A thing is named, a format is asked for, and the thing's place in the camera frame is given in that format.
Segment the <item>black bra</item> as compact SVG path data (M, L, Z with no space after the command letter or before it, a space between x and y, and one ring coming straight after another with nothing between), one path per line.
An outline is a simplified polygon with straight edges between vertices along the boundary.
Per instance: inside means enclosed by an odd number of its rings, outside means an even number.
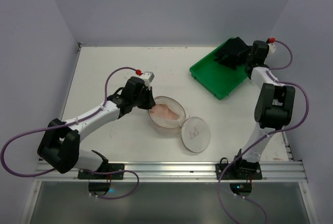
M236 70L243 66L252 46L247 45L240 37L228 39L214 53L214 61L218 64Z

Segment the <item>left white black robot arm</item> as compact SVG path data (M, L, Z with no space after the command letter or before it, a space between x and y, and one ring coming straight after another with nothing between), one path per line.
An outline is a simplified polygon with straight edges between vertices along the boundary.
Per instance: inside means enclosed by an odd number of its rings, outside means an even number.
M65 122L52 120L37 149L37 154L59 173L73 168L105 171L108 160L97 151L80 149L80 143L102 126L120 119L134 107L148 110L155 105L151 82L154 74L145 72L130 77L121 93L115 92L92 110Z

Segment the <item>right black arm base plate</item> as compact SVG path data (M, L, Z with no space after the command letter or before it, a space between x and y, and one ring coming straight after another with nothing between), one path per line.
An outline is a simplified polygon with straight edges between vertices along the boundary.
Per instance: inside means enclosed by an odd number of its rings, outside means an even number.
M220 162L215 164L216 178L219 179L223 170L229 164L226 157L221 158ZM240 159L231 165L222 175L222 180L262 180L261 167L258 162L250 163Z

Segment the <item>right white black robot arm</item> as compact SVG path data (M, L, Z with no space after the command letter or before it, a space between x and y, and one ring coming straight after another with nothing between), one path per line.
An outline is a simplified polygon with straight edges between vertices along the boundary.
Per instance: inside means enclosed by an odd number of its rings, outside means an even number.
M265 64L267 56L275 52L277 42L274 38L254 41L245 62L245 72L258 86L260 94L254 109L255 127L248 142L235 156L237 168L257 170L274 131L291 122L295 88L280 83Z

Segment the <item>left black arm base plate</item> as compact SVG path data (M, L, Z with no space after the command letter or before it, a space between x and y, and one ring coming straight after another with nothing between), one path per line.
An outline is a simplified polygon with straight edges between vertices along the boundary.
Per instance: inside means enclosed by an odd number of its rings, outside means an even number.
M122 180L124 177L125 164L108 163L103 164L97 171L89 172L80 170L78 179L81 180Z

